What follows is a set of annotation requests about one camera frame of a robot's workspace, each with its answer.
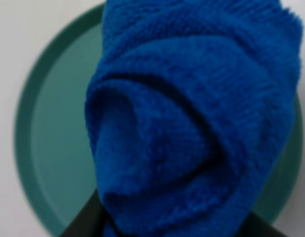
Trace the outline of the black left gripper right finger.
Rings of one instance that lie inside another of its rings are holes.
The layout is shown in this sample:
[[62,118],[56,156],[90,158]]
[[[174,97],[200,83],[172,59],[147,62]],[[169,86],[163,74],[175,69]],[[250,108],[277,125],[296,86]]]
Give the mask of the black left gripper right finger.
[[265,222],[255,213],[251,212],[245,220],[246,237],[287,237],[282,232]]

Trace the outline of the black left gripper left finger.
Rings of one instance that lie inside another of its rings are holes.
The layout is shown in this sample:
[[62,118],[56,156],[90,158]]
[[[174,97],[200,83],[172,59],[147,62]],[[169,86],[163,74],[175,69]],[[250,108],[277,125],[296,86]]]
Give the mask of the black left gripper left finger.
[[61,237],[103,237],[110,217],[101,204],[96,189]]

